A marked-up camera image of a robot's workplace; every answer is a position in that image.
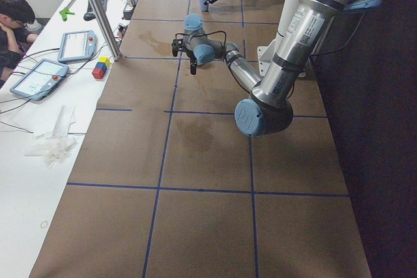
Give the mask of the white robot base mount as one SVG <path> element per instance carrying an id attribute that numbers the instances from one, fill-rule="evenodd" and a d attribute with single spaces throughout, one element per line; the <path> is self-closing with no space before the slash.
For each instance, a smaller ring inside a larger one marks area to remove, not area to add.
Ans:
<path id="1" fill-rule="evenodd" d="M 259 73 L 262 77 L 266 74 L 266 71 L 272 64 L 272 58 L 277 52 L 297 8 L 298 0 L 285 0 L 275 39 L 273 39 L 268 46 L 257 47 Z"/>

